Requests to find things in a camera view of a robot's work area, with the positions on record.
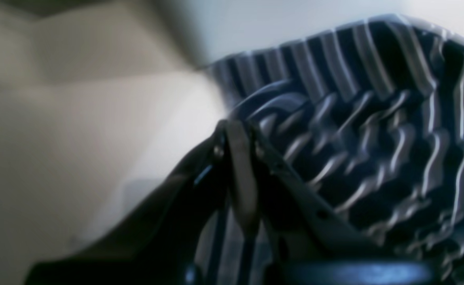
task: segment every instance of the striped fabric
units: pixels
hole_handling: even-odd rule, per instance
[[[230,117],[258,121],[308,186],[358,231],[464,285],[464,38],[388,15],[208,68]],[[263,228],[216,213],[196,256],[206,284],[259,284]]]

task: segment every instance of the beige surface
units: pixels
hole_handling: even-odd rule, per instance
[[[141,157],[137,172],[163,177],[223,116],[143,9],[0,12],[0,285],[66,254]]]

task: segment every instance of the navy and white stripes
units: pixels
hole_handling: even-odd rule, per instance
[[[388,15],[229,56],[209,70],[231,116],[258,121],[355,228],[464,284],[463,38]],[[210,223],[212,245],[201,242],[199,252],[219,245],[220,264],[198,258],[210,283],[259,283],[272,259],[265,233],[251,245],[233,219]],[[250,250],[245,266],[241,253]]]

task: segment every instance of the blurred background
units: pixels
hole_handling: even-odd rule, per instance
[[[105,234],[227,114],[203,67],[464,0],[0,0],[0,285]]]

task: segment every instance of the white wall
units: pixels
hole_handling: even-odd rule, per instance
[[[156,0],[198,65],[387,13],[464,36],[464,0]]]

